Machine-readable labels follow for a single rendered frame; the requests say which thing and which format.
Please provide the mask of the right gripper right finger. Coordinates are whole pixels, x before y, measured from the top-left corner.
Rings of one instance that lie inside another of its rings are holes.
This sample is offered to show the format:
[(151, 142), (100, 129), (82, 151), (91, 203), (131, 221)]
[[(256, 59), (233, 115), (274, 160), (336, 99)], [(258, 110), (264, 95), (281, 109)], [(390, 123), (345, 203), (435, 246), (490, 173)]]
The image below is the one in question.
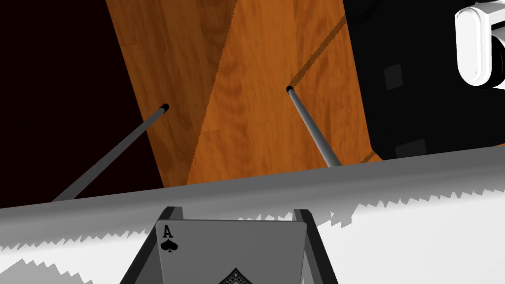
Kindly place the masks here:
[(304, 284), (339, 284), (313, 215), (307, 209), (295, 209), (294, 216), (307, 225), (302, 270)]

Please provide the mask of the grey table with thin legs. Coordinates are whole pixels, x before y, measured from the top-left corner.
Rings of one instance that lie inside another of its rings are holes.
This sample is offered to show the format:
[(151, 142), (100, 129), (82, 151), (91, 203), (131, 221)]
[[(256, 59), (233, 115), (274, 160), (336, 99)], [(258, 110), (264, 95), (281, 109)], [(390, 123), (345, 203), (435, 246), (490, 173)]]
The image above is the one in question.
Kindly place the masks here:
[(505, 284), (505, 146), (0, 210), (0, 284), (119, 284), (164, 206), (309, 209), (342, 284)]

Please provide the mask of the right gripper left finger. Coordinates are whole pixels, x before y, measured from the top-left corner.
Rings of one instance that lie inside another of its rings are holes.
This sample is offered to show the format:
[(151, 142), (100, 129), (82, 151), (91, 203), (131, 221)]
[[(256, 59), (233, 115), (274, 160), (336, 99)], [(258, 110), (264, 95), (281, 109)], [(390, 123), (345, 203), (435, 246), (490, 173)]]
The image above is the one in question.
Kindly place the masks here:
[(119, 284), (164, 284), (155, 226)]

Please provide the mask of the ace of spades playing card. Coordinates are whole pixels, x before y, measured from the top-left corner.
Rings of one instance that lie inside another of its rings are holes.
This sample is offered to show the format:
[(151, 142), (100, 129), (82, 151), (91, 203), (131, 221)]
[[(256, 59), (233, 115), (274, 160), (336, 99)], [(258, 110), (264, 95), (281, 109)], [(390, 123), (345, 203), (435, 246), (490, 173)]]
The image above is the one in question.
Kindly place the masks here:
[(300, 284), (302, 221), (160, 220), (164, 284)]

